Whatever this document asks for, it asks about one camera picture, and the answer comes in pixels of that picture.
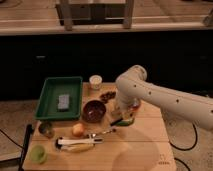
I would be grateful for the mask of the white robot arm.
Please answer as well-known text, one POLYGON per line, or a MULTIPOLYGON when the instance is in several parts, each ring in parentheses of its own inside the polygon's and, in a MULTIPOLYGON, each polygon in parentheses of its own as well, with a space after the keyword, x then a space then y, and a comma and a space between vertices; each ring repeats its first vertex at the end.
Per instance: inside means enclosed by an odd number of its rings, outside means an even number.
POLYGON ((116 78, 116 101, 121 110, 127 110, 135 99, 144 100, 213 131, 213 98, 157 86, 146 79, 147 72, 140 65, 130 67, 116 78))

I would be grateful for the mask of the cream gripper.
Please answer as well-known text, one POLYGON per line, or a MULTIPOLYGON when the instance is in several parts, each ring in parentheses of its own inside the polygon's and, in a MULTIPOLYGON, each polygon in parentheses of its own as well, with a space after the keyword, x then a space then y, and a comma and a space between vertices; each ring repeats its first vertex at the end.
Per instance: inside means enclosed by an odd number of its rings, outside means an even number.
POLYGON ((123 120, 135 118, 136 111, 131 109, 131 105, 134 103, 134 100, 127 105, 122 105, 120 102, 115 103, 115 109, 120 109, 122 112, 123 120))

